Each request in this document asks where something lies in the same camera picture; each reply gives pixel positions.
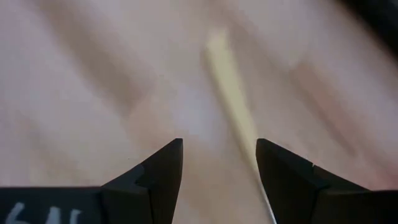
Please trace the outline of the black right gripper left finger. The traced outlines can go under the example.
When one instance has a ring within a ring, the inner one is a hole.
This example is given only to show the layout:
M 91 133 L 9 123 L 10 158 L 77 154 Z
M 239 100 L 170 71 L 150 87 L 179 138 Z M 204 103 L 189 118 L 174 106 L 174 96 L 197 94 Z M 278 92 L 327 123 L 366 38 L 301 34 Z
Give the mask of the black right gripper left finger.
M 182 179 L 176 138 L 95 187 L 0 187 L 0 224 L 172 224 Z

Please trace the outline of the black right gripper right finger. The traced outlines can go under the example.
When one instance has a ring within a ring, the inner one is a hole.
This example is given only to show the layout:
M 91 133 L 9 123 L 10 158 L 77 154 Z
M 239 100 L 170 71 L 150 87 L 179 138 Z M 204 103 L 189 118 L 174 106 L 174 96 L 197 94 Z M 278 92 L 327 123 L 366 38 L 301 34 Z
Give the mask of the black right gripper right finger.
M 398 224 L 398 190 L 368 190 L 267 139 L 256 160 L 277 224 Z

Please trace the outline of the cream handle fork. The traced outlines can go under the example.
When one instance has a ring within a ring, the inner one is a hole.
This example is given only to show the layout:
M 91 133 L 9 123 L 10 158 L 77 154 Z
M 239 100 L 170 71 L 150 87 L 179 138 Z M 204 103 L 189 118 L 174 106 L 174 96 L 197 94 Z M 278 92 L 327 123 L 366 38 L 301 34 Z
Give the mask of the cream handle fork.
M 218 28 L 209 31 L 205 44 L 205 57 L 218 98 L 238 141 L 239 150 L 251 169 L 252 177 L 265 203 L 267 224 L 277 224 L 261 181 L 256 160 L 257 129 L 248 107 L 243 81 L 227 29 Z

